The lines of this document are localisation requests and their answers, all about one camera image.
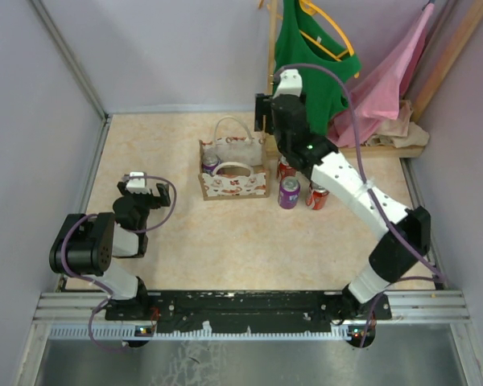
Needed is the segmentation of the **red cola can front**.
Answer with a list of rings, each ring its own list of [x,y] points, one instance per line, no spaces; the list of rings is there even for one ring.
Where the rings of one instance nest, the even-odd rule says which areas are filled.
[[[286,177],[295,177],[296,170],[290,166],[284,156],[281,156],[277,163],[276,178],[278,181],[282,181]]]

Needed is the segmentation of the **red cola can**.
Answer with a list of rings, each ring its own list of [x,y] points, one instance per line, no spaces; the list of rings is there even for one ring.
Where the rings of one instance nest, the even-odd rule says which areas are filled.
[[[278,181],[282,181],[286,177],[295,177],[296,170],[290,166],[284,156],[281,156],[277,163],[276,178]]]
[[[327,189],[316,183],[310,183],[305,200],[306,206],[312,210],[321,210],[327,201],[328,195],[329,191]]]

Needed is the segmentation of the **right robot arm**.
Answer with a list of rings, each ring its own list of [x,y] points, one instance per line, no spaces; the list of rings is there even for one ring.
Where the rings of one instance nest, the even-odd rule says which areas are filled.
[[[362,271],[342,290],[334,318],[362,318],[372,299],[398,282],[427,254],[431,216],[423,207],[410,209],[393,200],[347,161],[326,137],[311,133],[302,96],[259,93],[254,128],[275,138],[287,163],[335,195],[369,226],[378,243]]]

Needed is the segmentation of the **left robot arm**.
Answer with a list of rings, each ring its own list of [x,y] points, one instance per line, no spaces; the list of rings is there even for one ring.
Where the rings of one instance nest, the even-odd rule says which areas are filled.
[[[150,178],[142,172],[125,175],[111,212],[68,215],[49,253],[52,272],[87,281],[108,295],[108,320],[143,319],[150,313],[152,301],[143,280],[114,261],[143,257],[147,233],[165,224],[175,210],[175,185],[156,177],[153,192],[147,186]]]

